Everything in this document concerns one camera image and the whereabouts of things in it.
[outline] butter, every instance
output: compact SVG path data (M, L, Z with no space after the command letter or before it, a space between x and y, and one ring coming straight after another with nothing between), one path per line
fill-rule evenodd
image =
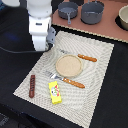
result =
M50 94L51 94L51 99L53 104L58 104L62 102L59 88L57 81L49 83L49 89L50 89Z

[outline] table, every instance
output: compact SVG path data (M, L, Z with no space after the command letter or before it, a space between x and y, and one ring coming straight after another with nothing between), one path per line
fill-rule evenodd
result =
M62 1L53 0L53 9ZM8 8L0 13L0 47L11 51L33 51L28 28L28 13L22 8ZM128 127L128 44L53 25L76 35L114 44L114 50L99 94L90 128ZM15 89L36 64L43 53L8 53L0 49L0 104L19 113L47 123L54 128L80 128L45 109L13 95Z

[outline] beige plate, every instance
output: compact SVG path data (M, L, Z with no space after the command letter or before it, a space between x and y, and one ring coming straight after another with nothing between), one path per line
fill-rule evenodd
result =
M56 62L56 70L63 77L75 77L82 72L83 64L75 55L64 55Z

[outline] saucepan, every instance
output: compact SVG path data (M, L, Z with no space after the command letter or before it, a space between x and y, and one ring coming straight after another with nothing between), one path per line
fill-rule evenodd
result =
M81 20L87 24L96 24L101 21L104 6L95 0L95 2L85 3L81 10Z
M74 2L63 2L58 5L58 14L61 18L68 19L68 24L71 24L71 19L75 18L78 13L78 5Z

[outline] white placemat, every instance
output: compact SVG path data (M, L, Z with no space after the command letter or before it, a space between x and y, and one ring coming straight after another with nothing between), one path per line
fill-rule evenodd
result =
M60 31L55 39L55 47L44 53L24 81L15 90L14 95L41 108L49 110L84 128L89 128L105 72L114 45L102 41L81 37ZM82 60L82 73L72 80L85 85L84 89L57 80L62 103L53 105L48 83L55 80L45 76L46 70L56 73L55 63L64 55L57 48L97 58L97 62ZM29 98L30 76L36 76L35 97Z

